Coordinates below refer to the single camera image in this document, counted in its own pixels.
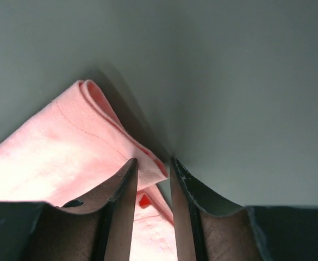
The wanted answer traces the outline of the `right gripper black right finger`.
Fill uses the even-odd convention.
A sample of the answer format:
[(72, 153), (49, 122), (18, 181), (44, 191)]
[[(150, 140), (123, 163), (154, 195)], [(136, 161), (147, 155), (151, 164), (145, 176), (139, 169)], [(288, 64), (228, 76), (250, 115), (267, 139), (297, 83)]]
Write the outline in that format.
[(241, 206), (170, 160), (179, 260), (318, 260), (318, 206)]

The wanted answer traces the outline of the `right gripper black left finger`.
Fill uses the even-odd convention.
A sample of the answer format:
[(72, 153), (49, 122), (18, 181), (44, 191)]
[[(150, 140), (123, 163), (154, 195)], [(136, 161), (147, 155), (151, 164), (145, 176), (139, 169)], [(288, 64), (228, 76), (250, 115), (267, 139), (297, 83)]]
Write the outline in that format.
[(0, 202), (0, 260), (128, 260), (137, 183), (132, 158), (62, 207)]

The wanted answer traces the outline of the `salmon pink t shirt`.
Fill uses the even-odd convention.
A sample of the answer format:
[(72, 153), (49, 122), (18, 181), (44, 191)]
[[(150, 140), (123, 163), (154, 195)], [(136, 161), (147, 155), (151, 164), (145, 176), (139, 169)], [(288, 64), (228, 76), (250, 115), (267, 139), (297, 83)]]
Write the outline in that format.
[(130, 260), (176, 260), (164, 163), (124, 128), (104, 93), (79, 80), (0, 144), (0, 201), (62, 206), (138, 160)]

